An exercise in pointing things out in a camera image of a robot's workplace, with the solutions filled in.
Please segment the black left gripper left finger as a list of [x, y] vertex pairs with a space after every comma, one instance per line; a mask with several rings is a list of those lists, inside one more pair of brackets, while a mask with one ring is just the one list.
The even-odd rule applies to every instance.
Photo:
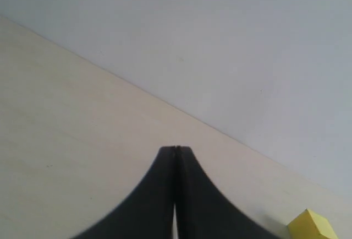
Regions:
[[175, 152], [161, 147], [133, 191], [109, 214], [75, 238], [172, 238]]

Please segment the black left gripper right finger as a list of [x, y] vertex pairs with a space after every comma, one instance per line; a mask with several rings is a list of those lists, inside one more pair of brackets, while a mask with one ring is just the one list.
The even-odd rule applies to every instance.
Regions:
[[233, 205], [206, 175], [192, 149], [174, 148], [179, 238], [277, 238]]

